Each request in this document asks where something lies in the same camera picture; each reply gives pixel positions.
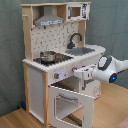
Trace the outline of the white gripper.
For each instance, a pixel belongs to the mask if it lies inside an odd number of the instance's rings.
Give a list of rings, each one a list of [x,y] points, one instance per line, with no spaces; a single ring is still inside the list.
[[[86,67],[82,67],[80,69],[74,68],[73,69],[74,76],[78,76],[83,80],[90,80],[92,79],[92,72],[94,71],[95,68],[96,68],[95,65],[89,65]]]

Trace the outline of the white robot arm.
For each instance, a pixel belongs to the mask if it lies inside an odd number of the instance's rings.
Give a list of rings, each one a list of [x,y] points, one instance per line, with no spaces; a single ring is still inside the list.
[[[107,83],[113,83],[117,75],[128,70],[128,60],[120,61],[111,55],[102,56],[97,64],[74,68],[74,75],[83,80],[95,79]]]

